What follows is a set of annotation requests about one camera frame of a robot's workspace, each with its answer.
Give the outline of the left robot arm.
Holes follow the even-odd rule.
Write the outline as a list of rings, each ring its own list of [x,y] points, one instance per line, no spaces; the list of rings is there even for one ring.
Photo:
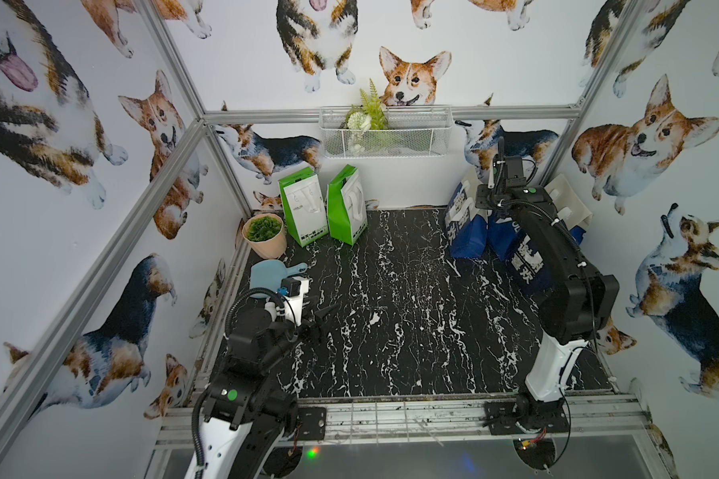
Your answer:
[[[298,428],[295,395],[274,383],[272,371],[305,342],[320,342],[329,305],[296,321],[292,301],[255,287],[241,293],[224,320],[221,365],[191,414],[193,462],[187,478],[255,478],[281,437]]]

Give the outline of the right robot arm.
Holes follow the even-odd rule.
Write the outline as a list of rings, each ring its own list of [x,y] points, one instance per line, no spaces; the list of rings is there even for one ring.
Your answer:
[[[517,222],[550,271],[550,288],[539,304],[542,339],[533,367],[513,412],[489,419],[490,425],[513,421],[537,430],[563,412],[569,375],[607,323],[619,283],[583,255],[547,191],[527,185],[523,158],[495,156],[489,183],[477,190],[477,207]]]

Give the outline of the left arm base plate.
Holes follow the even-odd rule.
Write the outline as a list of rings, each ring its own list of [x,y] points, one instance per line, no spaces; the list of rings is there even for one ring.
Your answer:
[[[289,435],[295,441],[322,441],[326,437],[328,410],[325,407],[301,407],[296,426]]]

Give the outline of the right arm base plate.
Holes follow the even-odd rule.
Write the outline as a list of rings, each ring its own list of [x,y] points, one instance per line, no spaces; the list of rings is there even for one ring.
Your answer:
[[[516,401],[487,401],[483,403],[483,411],[483,426],[492,435],[537,435],[543,431],[567,433],[570,430],[562,399],[537,402],[520,396]]]

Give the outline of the green white takeout bag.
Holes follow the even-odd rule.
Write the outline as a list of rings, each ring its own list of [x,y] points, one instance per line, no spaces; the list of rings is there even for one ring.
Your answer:
[[[317,174],[303,168],[279,181],[288,233],[305,247],[329,233],[327,211]]]

